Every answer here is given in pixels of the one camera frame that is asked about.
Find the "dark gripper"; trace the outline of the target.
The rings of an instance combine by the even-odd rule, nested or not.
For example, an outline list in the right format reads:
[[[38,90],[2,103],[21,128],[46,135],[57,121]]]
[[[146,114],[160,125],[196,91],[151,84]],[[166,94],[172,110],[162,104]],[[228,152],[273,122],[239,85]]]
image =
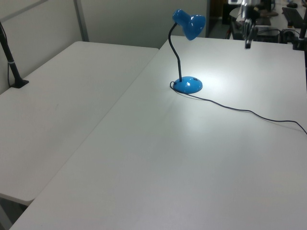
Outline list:
[[[253,23],[251,26],[250,22],[244,22],[245,49],[250,49],[250,39],[251,41],[255,40],[258,34],[258,27],[255,22],[260,16],[259,4],[259,0],[242,0],[241,2],[242,17],[245,21],[250,20]]]

